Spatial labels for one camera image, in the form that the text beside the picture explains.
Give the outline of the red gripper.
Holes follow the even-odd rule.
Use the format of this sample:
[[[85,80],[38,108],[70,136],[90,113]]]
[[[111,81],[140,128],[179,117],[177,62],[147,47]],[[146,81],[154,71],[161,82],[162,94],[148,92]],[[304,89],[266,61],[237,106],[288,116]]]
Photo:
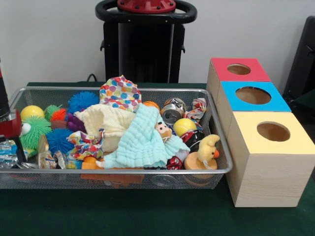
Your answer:
[[[13,138],[17,147],[16,154],[18,162],[26,162],[26,156],[24,153],[22,142],[19,138],[22,132],[22,121],[18,110],[13,109],[10,113],[0,118],[0,137],[1,138]]]

